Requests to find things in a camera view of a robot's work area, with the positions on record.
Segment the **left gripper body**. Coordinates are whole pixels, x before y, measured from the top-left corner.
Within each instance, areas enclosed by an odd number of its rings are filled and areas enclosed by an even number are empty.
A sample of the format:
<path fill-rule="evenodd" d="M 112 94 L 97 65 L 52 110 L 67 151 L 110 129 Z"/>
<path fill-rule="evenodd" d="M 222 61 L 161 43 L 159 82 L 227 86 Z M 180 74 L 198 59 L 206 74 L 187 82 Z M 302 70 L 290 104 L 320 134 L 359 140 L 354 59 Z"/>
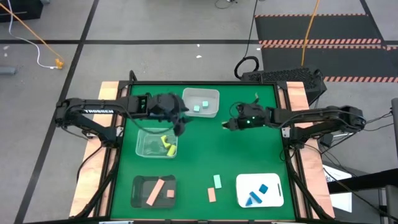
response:
<path fill-rule="evenodd" d="M 188 110 L 181 97 L 173 93 L 154 95 L 147 101 L 149 119 L 171 120 Z"/>

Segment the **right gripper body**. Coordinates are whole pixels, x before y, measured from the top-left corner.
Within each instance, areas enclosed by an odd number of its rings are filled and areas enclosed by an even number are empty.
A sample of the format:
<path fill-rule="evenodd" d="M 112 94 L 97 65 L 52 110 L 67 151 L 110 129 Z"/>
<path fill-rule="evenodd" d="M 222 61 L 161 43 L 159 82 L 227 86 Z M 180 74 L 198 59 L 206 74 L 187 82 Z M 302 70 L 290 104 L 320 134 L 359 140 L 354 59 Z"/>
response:
<path fill-rule="evenodd" d="M 238 117 L 236 125 L 238 129 L 258 128 L 270 123 L 270 115 L 257 103 L 242 103 L 236 107 Z"/>

